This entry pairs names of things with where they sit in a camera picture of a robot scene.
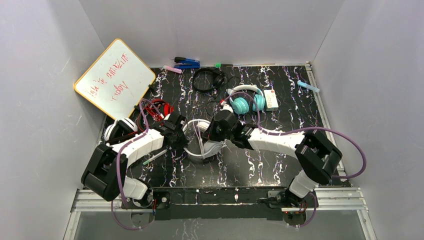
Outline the white beige headphones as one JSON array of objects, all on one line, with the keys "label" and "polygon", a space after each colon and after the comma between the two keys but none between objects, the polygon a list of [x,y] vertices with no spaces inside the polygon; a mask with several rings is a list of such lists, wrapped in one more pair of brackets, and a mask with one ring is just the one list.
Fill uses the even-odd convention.
[{"label": "white beige headphones", "polygon": [[192,128],[195,134],[195,139],[199,144],[199,153],[193,153],[187,147],[184,147],[184,151],[188,154],[188,159],[195,164],[203,164],[209,162],[210,158],[217,155],[224,146],[224,141],[208,140],[201,137],[202,133],[205,133],[211,122],[206,119],[192,119],[189,120],[182,128],[185,134],[189,127]]}]

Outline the red headphones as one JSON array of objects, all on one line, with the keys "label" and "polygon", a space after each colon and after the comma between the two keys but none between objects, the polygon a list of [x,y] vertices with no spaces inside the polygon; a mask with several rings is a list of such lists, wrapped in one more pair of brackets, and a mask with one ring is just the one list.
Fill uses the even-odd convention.
[{"label": "red headphones", "polygon": [[166,116],[171,114],[174,111],[174,107],[167,101],[157,98],[151,101],[139,111],[138,117],[136,119],[136,126],[139,132],[144,131],[146,126],[143,114],[147,117],[148,115],[152,117],[154,122],[162,121]]}]

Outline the small black headphones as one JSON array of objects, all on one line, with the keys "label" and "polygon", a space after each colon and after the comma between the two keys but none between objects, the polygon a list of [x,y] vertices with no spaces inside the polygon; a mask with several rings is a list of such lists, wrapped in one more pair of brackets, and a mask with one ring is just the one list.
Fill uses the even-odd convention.
[{"label": "small black headphones", "polygon": [[230,88],[230,82],[235,84],[241,82],[241,78],[235,75],[228,75],[219,68],[200,68],[191,78],[191,88],[209,97],[211,102],[218,102],[222,92]]}]

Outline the black and white headphones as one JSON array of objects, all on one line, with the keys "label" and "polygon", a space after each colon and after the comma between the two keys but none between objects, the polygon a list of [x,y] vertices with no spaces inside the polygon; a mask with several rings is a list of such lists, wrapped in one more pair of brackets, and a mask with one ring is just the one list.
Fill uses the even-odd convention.
[{"label": "black and white headphones", "polygon": [[132,138],[139,132],[136,123],[130,118],[121,118],[115,120],[113,124],[109,125],[103,134],[103,142],[107,145],[114,145]]}]

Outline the small white labelled box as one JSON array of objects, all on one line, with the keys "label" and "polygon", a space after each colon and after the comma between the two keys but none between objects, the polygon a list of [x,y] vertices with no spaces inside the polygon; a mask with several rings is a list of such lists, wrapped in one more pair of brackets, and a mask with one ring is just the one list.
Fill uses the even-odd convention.
[{"label": "small white labelled box", "polygon": [[266,89],[263,91],[263,93],[266,101],[265,110],[276,111],[279,108],[276,91],[273,89]]}]

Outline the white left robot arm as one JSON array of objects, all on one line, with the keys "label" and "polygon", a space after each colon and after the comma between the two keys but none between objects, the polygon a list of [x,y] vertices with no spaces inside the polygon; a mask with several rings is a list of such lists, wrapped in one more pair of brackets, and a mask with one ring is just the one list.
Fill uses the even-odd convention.
[{"label": "white left robot arm", "polygon": [[172,112],[138,136],[111,146],[99,144],[81,176],[81,183],[107,202],[120,196],[124,201],[133,200],[138,207],[151,207],[152,187],[127,176],[127,169],[151,152],[186,147],[188,140],[183,131],[186,122],[185,116]]}]

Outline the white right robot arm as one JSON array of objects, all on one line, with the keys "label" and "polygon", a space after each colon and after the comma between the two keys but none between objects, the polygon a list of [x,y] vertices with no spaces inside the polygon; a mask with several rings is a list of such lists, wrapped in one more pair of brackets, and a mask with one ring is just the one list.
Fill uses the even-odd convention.
[{"label": "white right robot arm", "polygon": [[312,127],[293,133],[272,132],[255,124],[241,123],[229,110],[222,110],[203,131],[202,138],[216,142],[229,140],[240,149],[271,151],[297,159],[302,168],[299,174],[283,193],[262,202],[299,206],[315,188],[331,181],[343,156],[322,131]]}]

